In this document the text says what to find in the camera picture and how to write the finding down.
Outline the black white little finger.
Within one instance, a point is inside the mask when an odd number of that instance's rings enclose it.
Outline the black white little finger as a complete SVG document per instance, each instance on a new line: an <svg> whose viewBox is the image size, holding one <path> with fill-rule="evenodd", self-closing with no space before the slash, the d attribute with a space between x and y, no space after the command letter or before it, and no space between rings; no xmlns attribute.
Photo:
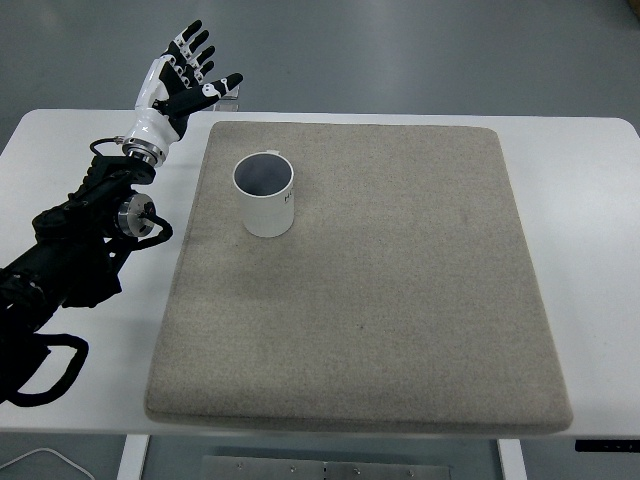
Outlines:
<svg viewBox="0 0 640 480"><path fill-rule="evenodd" d="M209 60L204 64L200 64L197 61L193 61L191 63L191 68L194 81L197 83L203 83L206 74L214 68L214 62Z"/></svg>

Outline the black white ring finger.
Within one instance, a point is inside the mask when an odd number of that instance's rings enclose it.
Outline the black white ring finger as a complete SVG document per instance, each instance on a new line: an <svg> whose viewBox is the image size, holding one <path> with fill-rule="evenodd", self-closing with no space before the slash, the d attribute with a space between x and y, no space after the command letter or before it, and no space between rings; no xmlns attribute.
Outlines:
<svg viewBox="0 0 640 480"><path fill-rule="evenodd" d="M209 70L212 69L213 61L211 57L215 53L215 47L210 45L201 52L188 51L186 56L187 65L193 70L201 70L206 65L210 64Z"/></svg>

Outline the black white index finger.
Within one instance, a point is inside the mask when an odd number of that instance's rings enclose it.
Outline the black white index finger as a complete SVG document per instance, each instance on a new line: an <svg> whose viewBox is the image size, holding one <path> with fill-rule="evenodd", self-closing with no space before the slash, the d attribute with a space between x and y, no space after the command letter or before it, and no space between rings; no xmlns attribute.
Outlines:
<svg viewBox="0 0 640 480"><path fill-rule="evenodd" d="M167 53L172 56L192 56L194 47L191 46L191 43L201 28L202 21L195 20L169 43Z"/></svg>

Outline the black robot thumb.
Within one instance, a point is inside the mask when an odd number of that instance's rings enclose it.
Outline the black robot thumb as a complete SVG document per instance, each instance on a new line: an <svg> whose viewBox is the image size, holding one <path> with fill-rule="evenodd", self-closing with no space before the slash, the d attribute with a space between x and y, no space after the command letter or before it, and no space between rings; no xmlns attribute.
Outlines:
<svg viewBox="0 0 640 480"><path fill-rule="evenodd" d="M243 79L242 74L233 73L213 83L197 85L171 94L164 103L164 114L170 118L182 118L204 110L229 94Z"/></svg>

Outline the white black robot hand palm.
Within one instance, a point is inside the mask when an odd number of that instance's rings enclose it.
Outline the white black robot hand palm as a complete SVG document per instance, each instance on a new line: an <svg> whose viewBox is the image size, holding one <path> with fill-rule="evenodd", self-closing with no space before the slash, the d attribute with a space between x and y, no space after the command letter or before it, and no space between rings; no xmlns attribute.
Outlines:
<svg viewBox="0 0 640 480"><path fill-rule="evenodd" d="M185 64L181 53L164 53L152 62L135 103L135 123L124 135L125 155L167 155L170 145L180 139L159 106L176 95L169 92L173 80L177 81L178 92L184 89Z"/></svg>

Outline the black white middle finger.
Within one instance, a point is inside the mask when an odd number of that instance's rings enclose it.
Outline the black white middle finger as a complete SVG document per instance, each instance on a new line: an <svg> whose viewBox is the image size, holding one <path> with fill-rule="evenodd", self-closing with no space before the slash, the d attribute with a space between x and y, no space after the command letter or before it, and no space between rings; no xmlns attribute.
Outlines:
<svg viewBox="0 0 640 480"><path fill-rule="evenodd" d="M201 52L202 50L204 50L206 48L204 44L208 40L208 38L209 38L208 30L199 31L195 35L194 41L191 43L191 46L194 47L194 52ZM178 60L182 63L187 63L186 56L178 56Z"/></svg>

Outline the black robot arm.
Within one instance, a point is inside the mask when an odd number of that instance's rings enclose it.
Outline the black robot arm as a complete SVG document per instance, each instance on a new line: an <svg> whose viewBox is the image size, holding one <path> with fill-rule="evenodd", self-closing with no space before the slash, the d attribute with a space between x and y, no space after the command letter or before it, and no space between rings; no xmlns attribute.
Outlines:
<svg viewBox="0 0 640 480"><path fill-rule="evenodd" d="M215 52L208 37L196 20L152 62L136 100L135 123L111 139L121 155L96 152L78 189L34 218L35 245L2 269L2 401L39 406L66 393L89 345L41 328L59 308L92 308L118 294L118 274L130 254L171 238L171 225L134 188L153 182L193 113L243 80L233 73L206 81Z"/></svg>

